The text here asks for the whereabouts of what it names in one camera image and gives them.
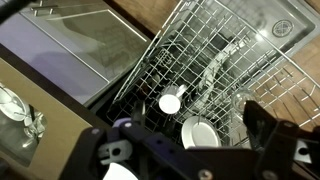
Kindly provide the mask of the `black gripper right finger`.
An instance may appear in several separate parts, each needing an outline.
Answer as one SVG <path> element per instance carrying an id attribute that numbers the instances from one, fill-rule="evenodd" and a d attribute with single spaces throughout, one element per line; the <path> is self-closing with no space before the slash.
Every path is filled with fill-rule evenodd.
<path id="1" fill-rule="evenodd" d="M 244 108 L 243 123 L 247 128 L 251 148 L 263 151 L 277 120 L 256 101 L 248 100 Z"/>

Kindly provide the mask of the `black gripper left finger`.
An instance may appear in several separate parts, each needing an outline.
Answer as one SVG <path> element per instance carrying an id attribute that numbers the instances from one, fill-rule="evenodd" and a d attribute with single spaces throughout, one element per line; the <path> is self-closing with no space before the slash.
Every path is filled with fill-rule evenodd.
<path id="1" fill-rule="evenodd" d="M 143 100 L 137 100 L 134 103 L 132 111 L 132 120 L 139 123 L 142 127 L 145 126 L 145 102 Z"/>

